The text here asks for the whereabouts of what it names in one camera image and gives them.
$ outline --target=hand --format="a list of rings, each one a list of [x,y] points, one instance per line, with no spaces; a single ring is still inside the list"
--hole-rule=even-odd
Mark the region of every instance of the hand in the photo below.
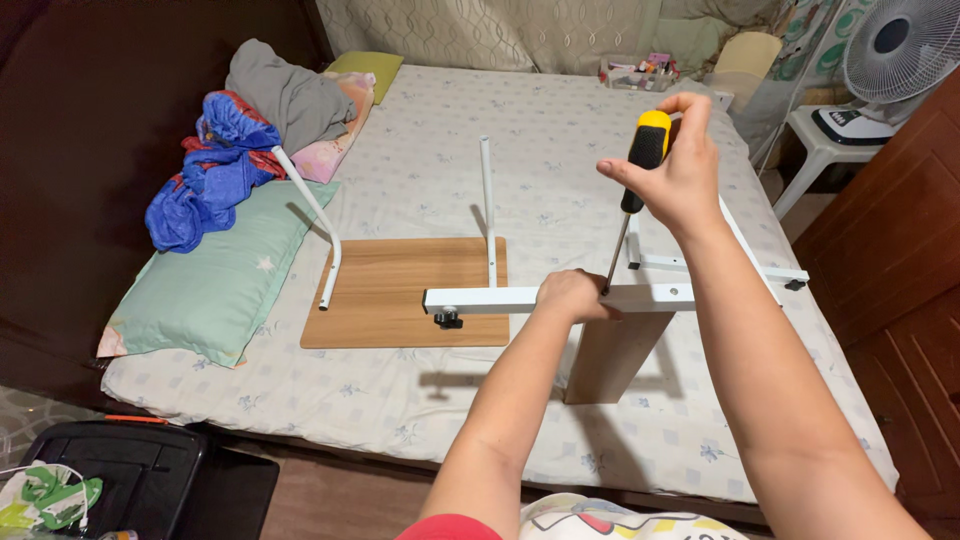
[[[537,310],[558,311],[569,315],[571,324],[594,319],[622,321],[623,313],[600,304],[600,291],[607,278],[585,272],[583,268],[553,272],[537,291]]]
[[[663,164],[644,170],[626,160],[597,162],[597,171],[636,193],[678,240],[724,223],[717,198],[717,147],[707,135],[711,101],[682,92],[659,110],[684,113],[680,132]]]

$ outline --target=pillow with star print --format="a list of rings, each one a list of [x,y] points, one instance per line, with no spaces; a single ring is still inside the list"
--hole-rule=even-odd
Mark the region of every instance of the pillow with star print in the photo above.
[[[340,183],[307,186],[326,206]],[[290,181],[254,188],[229,230],[205,234],[190,253],[147,261],[107,322],[97,357],[187,349],[222,366],[243,363],[315,217]]]

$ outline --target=white bed sheet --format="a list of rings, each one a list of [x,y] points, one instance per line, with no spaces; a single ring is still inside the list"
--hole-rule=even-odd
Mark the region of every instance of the white bed sheet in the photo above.
[[[608,90],[591,77],[404,65],[341,164],[335,180],[343,185],[326,211],[344,239],[479,235],[470,207],[484,206],[477,137],[489,135],[510,284],[536,285],[564,268],[605,273],[622,188],[594,164],[624,156],[637,114],[662,97]],[[715,111],[709,133],[720,148],[721,194],[758,260],[796,268],[729,117]],[[649,212],[641,220],[642,253],[680,254]],[[307,234],[246,364],[229,370],[182,350],[125,356],[110,364],[104,391],[174,423],[442,461],[502,349],[301,349],[327,250],[316,231]],[[628,270],[625,259],[614,282],[688,281]],[[807,289],[779,294],[892,489],[898,473],[823,315]],[[511,316],[512,334],[524,320]],[[570,336],[560,387],[579,331]],[[695,313],[677,314],[618,404],[568,406],[560,395],[547,407],[524,479],[756,501],[713,391]]]

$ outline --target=wooden cabinet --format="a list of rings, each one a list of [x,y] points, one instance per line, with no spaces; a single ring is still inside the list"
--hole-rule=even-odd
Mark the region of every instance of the wooden cabinet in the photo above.
[[[794,250],[920,518],[960,518],[960,71]]]

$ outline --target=white fan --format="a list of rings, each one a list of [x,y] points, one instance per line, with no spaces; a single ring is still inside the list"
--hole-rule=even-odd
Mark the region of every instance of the white fan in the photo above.
[[[840,144],[883,144],[958,62],[960,0],[876,0],[843,56],[847,88],[867,103],[817,109],[813,120]]]

